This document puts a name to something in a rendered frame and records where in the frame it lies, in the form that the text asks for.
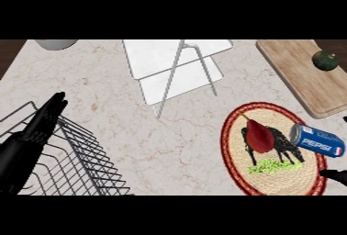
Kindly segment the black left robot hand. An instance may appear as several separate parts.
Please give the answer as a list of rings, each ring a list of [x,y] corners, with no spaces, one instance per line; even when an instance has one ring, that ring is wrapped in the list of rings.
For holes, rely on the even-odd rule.
[[[57,117],[68,105],[65,93],[54,93],[45,101],[22,131],[19,140],[44,145],[57,124]]]

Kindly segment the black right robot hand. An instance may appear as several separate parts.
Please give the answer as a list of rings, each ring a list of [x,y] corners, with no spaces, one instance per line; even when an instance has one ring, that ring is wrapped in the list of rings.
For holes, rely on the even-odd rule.
[[[320,170],[320,176],[335,180],[347,186],[347,170]]]

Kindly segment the round woven red-rimmed placemat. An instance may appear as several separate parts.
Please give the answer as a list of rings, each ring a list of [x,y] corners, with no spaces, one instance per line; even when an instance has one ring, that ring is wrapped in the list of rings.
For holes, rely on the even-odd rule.
[[[251,150],[245,139],[246,121],[268,127],[274,148],[265,153]],[[304,124],[283,107],[267,102],[240,105],[229,114],[221,130],[223,162],[233,181],[249,196],[320,196],[326,178],[320,170],[326,160],[319,153],[289,142],[289,129]]]

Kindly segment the red pear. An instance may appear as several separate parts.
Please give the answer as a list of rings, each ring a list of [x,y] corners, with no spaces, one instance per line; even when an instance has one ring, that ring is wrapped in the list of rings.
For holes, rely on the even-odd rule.
[[[257,153],[268,152],[273,149],[273,133],[255,120],[246,119],[246,144]]]

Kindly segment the white tiered shelf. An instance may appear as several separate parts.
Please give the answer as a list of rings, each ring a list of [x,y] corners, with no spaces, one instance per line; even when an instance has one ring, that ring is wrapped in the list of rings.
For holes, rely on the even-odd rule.
[[[233,48],[230,39],[124,39],[130,74],[147,106],[161,117],[168,99],[223,79],[212,55]]]

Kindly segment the blue soda can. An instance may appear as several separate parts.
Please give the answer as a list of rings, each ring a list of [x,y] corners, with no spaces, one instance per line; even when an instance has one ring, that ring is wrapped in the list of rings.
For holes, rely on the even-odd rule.
[[[299,123],[289,129],[289,141],[295,147],[333,158],[341,157],[345,152],[344,141],[335,134]]]

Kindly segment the white bowl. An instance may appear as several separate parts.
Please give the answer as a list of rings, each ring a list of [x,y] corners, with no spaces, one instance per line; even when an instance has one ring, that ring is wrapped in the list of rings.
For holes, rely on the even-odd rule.
[[[37,39],[35,42],[45,50],[63,50],[75,43],[75,39]]]

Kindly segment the wooden cutting board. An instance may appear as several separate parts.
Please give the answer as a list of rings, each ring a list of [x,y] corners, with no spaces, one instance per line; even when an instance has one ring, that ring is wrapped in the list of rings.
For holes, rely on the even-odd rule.
[[[319,70],[311,62],[320,50],[311,39],[260,39],[257,49],[286,84],[305,112],[326,118],[347,110],[347,72]]]

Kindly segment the dark green round fruit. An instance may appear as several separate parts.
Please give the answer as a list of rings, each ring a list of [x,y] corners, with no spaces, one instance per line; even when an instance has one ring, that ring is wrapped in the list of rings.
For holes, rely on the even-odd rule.
[[[338,67],[338,55],[327,50],[320,50],[313,54],[311,62],[322,71],[332,71]]]

